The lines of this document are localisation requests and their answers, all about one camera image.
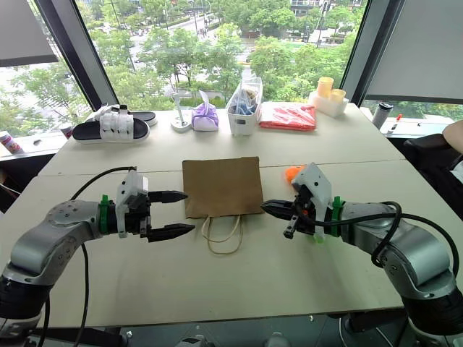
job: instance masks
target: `yellow cup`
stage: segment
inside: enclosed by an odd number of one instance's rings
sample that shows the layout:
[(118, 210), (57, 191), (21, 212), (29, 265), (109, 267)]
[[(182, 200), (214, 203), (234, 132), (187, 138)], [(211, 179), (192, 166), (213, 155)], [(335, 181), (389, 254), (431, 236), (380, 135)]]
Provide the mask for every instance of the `yellow cup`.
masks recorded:
[(334, 80), (331, 77), (320, 77), (318, 80), (317, 94), (323, 98), (329, 98)]
[(334, 103), (342, 103), (346, 96), (346, 92), (342, 89), (332, 89), (330, 94), (330, 100)]

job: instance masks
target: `green connector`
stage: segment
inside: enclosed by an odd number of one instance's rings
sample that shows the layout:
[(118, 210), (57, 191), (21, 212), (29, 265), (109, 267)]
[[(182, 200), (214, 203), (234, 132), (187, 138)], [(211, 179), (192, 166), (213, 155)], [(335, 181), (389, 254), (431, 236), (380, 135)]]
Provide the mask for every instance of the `green connector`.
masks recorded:
[[(339, 220), (339, 215), (341, 214), (342, 205), (344, 201), (341, 200), (341, 197), (334, 197), (333, 200), (333, 214), (331, 215), (331, 220), (336, 221)], [(339, 228), (337, 226), (331, 227), (331, 235), (334, 237), (340, 237)]]
[(100, 232), (103, 235), (108, 235), (108, 195), (103, 194), (100, 201)]

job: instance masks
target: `white slipper strap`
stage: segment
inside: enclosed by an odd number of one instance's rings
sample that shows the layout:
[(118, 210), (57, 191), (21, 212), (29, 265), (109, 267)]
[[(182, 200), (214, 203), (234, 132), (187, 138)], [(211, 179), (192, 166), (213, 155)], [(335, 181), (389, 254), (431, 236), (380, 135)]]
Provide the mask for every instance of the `white slipper strap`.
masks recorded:
[(106, 141), (133, 141), (133, 117), (127, 109), (108, 112), (100, 117), (100, 137)]

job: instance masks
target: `window frame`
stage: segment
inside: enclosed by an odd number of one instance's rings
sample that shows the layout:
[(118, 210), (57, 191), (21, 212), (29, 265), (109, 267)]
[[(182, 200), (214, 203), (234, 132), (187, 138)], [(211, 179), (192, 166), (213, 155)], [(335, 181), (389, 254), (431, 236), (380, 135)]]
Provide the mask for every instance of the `window frame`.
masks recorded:
[[(358, 106), (367, 96), (405, 1), (368, 0), (340, 86)], [(75, 0), (35, 2), (90, 107), (119, 103)]]
[(75, 0), (35, 0), (90, 107), (119, 103)]

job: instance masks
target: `bottle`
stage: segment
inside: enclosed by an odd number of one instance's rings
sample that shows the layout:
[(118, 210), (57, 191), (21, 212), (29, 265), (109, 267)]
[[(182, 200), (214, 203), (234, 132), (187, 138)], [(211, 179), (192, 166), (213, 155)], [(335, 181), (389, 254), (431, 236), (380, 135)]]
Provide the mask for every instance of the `bottle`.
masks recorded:
[(375, 127), (380, 129), (384, 122), (387, 120), (389, 114), (394, 108), (394, 105), (390, 103), (379, 103), (378, 107), (376, 108), (375, 114), (373, 115), (373, 120), (371, 121)]
[(24, 150), (21, 148), (21, 146), (16, 141), (14, 141), (13, 136), (8, 132), (0, 132), (0, 142), (11, 154), (24, 153)]

